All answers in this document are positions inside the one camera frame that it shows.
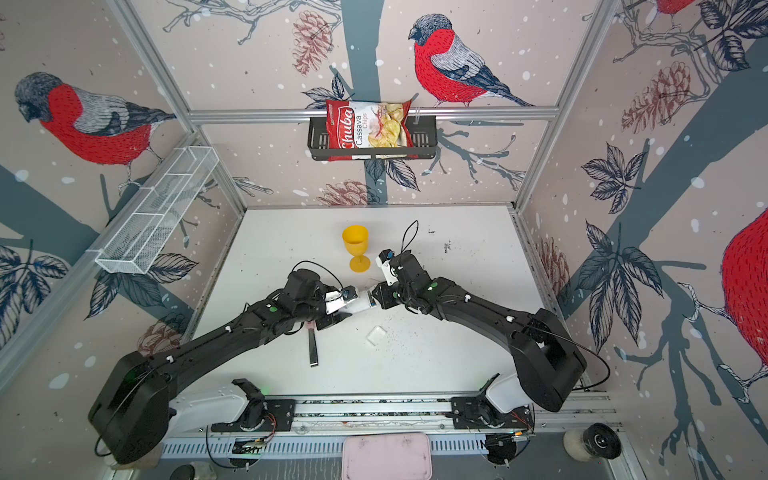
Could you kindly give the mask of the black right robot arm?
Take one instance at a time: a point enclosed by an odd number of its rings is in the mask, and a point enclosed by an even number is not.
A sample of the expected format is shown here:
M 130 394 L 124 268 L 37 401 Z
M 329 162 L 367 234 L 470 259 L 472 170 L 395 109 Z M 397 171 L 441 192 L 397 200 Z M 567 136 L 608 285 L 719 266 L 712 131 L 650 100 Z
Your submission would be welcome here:
M 561 410 L 587 367 L 578 345 L 549 310 L 506 308 L 444 277 L 431 277 L 409 251 L 380 252 L 385 280 L 373 289 L 382 309 L 406 310 L 462 325 L 505 348 L 514 359 L 522 391 L 539 407 Z

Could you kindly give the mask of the black wall basket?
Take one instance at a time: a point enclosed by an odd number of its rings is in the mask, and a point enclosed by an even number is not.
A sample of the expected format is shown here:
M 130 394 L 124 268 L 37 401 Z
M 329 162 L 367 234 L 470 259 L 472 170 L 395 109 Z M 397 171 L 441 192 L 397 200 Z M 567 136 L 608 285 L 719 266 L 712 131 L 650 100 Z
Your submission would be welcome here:
M 310 120 L 307 147 L 313 160 L 416 160 L 431 159 L 437 153 L 437 122 L 434 117 L 406 117 L 379 126 L 329 124 L 325 119 Z

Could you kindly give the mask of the pink handled knife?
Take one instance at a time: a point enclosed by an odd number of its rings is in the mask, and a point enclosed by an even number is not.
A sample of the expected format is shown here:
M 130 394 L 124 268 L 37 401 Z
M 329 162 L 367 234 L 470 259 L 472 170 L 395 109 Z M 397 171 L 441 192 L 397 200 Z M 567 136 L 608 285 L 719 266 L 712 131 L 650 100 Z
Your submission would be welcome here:
M 316 339 L 316 322 L 307 322 L 306 328 L 308 334 L 309 364 L 311 368 L 314 368 L 319 365 L 319 353 Z

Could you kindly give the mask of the white battery cover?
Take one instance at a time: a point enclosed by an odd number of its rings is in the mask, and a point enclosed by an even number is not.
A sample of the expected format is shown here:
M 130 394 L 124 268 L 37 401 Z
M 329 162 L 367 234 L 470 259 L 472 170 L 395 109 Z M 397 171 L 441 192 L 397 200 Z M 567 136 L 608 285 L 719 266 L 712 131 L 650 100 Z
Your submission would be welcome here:
M 387 337 L 387 331 L 381 326 L 375 326 L 366 336 L 366 342 L 372 347 L 380 345 Z

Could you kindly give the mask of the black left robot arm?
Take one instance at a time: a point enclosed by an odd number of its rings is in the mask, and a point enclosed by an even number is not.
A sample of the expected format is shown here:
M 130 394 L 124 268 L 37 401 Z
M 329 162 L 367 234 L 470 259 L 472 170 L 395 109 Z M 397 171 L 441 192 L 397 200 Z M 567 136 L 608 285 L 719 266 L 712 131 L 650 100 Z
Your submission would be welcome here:
M 295 324 L 333 325 L 349 316 L 353 286 L 336 288 L 307 269 L 291 272 L 283 288 L 248 306 L 233 320 L 179 347 L 120 358 L 88 413 L 98 434 L 95 453 L 123 465 L 149 453 L 168 433 L 171 401 L 233 358 L 264 346 Z

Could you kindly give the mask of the pink tray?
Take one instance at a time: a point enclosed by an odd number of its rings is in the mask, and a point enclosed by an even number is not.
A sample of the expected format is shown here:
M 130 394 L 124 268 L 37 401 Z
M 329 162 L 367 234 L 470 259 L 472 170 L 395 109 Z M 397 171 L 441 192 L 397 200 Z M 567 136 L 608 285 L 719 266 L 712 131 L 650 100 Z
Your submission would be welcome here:
M 431 445 L 424 433 L 350 436 L 343 444 L 341 478 L 431 479 Z

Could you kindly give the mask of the yellow plastic goblet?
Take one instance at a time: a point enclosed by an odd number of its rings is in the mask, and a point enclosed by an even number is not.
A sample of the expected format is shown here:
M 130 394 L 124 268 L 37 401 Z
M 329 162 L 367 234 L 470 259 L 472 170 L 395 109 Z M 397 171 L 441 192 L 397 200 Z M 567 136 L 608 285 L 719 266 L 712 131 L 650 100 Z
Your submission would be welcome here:
M 353 272 L 366 272 L 371 265 L 366 256 L 368 250 L 368 230 L 362 225 L 352 225 L 342 232 L 346 251 L 352 256 L 349 267 Z

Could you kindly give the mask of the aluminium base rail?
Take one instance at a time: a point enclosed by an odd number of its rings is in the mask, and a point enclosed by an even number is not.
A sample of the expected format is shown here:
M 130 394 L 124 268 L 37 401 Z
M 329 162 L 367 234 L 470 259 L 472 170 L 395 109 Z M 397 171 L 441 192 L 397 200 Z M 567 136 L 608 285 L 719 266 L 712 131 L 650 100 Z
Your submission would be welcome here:
M 233 434 L 331 435 L 384 431 L 545 431 L 596 422 L 616 427 L 620 423 L 611 400 L 601 393 L 577 393 L 558 412 L 521 406 L 501 413 L 473 393 L 258 399 L 234 388 L 184 395 L 159 413 L 143 416 L 142 421 L 138 431 L 144 440 L 164 440 L 205 428 Z

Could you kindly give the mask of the white tape roll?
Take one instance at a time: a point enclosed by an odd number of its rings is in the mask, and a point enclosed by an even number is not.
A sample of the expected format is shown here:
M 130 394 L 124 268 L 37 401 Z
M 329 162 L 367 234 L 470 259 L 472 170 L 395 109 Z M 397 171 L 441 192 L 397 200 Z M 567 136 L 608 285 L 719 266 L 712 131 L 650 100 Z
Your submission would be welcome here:
M 615 460 L 622 453 L 622 444 L 615 430 L 604 423 L 594 423 L 583 430 L 568 430 L 563 447 L 575 461 L 594 459 Z

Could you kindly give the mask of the red cassava chips bag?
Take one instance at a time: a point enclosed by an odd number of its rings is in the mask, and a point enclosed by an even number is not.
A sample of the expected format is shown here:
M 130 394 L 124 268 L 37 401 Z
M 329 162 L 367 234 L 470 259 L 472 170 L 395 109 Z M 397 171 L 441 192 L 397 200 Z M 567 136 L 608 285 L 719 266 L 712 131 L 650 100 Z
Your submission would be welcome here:
M 332 150 L 404 149 L 413 141 L 406 126 L 412 101 L 326 101 L 326 131 Z

